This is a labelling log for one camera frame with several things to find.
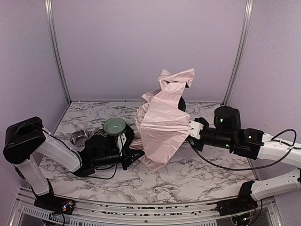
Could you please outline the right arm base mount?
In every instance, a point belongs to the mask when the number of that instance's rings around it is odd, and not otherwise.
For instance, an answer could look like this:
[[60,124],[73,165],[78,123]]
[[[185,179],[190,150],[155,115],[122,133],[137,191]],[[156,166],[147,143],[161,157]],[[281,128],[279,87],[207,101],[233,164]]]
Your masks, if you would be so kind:
[[242,195],[233,199],[218,201],[215,210],[219,212],[220,216],[226,216],[253,210],[257,207],[257,202],[250,195]]

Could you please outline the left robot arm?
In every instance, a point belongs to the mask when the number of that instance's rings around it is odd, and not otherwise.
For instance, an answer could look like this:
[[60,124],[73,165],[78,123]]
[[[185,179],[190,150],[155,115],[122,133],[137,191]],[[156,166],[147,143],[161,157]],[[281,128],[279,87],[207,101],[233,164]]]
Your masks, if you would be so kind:
[[41,118],[32,117],[6,129],[3,155],[30,184],[36,199],[48,203],[58,197],[32,158],[33,153],[54,160],[77,177],[92,177],[96,168],[121,164],[127,170],[144,156],[143,150],[130,148],[134,136],[134,131],[124,124],[119,132],[107,132],[105,136],[94,134],[85,141],[84,149],[76,152],[46,130]]

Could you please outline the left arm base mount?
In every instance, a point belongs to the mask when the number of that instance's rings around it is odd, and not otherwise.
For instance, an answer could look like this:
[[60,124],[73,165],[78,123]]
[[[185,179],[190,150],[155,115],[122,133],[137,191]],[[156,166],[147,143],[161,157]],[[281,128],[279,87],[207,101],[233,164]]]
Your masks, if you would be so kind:
[[55,211],[57,213],[71,215],[74,210],[75,201],[47,194],[38,196],[34,202],[34,206],[45,210]]

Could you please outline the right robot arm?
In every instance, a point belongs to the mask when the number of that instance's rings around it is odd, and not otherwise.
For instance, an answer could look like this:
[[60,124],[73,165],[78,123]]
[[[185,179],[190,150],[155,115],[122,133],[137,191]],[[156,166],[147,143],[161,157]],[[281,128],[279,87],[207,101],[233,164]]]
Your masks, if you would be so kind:
[[213,128],[204,118],[190,120],[189,125],[189,143],[197,155],[208,145],[228,149],[230,153],[248,159],[273,161],[261,166],[262,169],[280,162],[295,167],[293,171],[278,177],[245,182],[240,188],[238,199],[259,201],[301,189],[301,145],[296,142],[296,136],[292,141],[280,138],[288,132],[287,129],[274,136],[258,129],[242,129],[239,110],[229,106],[215,109]]

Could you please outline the pink and black umbrella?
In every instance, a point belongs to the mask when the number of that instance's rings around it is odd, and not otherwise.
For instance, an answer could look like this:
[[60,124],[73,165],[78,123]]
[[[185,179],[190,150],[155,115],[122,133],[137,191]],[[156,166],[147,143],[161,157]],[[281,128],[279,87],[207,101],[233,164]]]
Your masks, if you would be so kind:
[[144,103],[135,116],[137,140],[131,148],[144,151],[140,161],[152,171],[165,166],[190,134],[190,116],[179,109],[179,102],[194,76],[193,68],[176,74],[163,69],[160,88],[142,95]]

